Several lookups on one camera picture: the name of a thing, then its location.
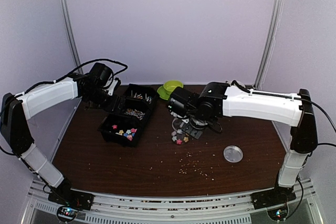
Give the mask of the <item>clear plastic jar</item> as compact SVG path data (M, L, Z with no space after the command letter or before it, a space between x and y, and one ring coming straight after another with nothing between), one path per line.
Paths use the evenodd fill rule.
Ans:
M183 131L184 126L185 123L181 119L175 118L172 121L173 132L171 133L171 139L173 143L178 146L184 145L190 141L189 135Z

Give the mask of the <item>black three-compartment candy tray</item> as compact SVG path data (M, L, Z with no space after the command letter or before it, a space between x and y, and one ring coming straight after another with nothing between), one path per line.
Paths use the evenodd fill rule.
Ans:
M116 106L98 127L106 142L136 147L156 106L159 94L153 87L129 84Z

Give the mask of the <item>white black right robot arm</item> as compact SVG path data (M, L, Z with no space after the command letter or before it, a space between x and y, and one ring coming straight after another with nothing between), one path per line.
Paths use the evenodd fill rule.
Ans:
M289 196L289 188L307 156L318 145L316 119L308 90L274 93L247 89L237 81L210 82L200 94L177 87L170 94L167 108L185 122L183 131L200 138L206 127L222 117L247 117L280 122L291 127L289 151L278 173L276 187L269 192L272 203Z

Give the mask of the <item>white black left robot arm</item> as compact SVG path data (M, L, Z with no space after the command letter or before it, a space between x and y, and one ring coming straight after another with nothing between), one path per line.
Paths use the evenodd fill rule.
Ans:
M40 81L25 91L7 93L1 98L1 152L15 157L39 177L64 205L76 197L53 159L78 105L89 102L110 112L121 84L120 74L126 65L113 60L93 60L62 77Z

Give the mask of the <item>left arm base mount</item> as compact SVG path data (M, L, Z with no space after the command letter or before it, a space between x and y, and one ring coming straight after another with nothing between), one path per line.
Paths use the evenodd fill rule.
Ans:
M50 189L48 200L59 204L56 217L61 223L70 223L76 219L78 213L91 209L94 195L72 189L72 184L67 178L57 187L49 184L47 187Z

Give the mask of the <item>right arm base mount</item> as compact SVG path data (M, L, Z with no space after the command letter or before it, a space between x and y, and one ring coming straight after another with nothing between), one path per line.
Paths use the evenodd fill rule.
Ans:
M251 194L254 209L266 209L268 217L273 221L285 221L289 217L290 201L296 199L293 187L284 188L276 186L273 189L259 191Z

